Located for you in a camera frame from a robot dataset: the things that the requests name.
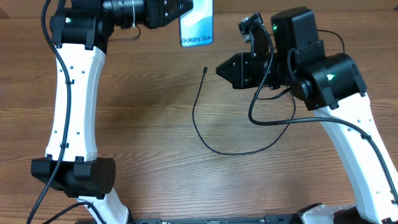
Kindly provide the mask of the Samsung Galaxy smartphone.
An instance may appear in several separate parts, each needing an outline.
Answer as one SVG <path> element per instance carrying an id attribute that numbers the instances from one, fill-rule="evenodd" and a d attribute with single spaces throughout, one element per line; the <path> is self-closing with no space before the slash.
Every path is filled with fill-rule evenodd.
<path id="1" fill-rule="evenodd" d="M 193 8 L 180 16 L 180 45 L 196 47 L 213 43 L 214 0 L 193 0 Z"/>

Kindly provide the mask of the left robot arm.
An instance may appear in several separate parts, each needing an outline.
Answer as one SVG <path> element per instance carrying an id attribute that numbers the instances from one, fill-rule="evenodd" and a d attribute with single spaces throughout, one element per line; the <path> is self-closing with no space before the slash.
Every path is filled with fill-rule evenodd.
<path id="1" fill-rule="evenodd" d="M 31 174 L 46 189 L 62 191 L 84 206 L 96 223 L 132 223 L 130 209 L 114 189 L 116 163 L 98 157 L 95 114 L 98 83 L 115 27 L 163 27 L 193 8 L 191 1 L 59 1 L 51 18 L 41 17 L 56 57 L 57 88 L 52 133 L 45 156 Z"/>

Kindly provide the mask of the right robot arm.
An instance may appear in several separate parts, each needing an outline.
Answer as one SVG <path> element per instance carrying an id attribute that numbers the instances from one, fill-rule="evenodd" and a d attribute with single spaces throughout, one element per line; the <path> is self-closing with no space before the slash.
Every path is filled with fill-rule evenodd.
<path id="1" fill-rule="evenodd" d="M 329 135 L 353 188 L 355 203 L 314 203 L 267 223 L 396 223 L 397 170 L 373 120 L 366 84 L 355 61 L 341 52 L 328 56 L 313 11 L 296 7 L 272 16 L 267 30 L 259 13 L 238 27 L 248 53 L 216 72 L 235 89 L 286 86 L 313 112 Z"/>

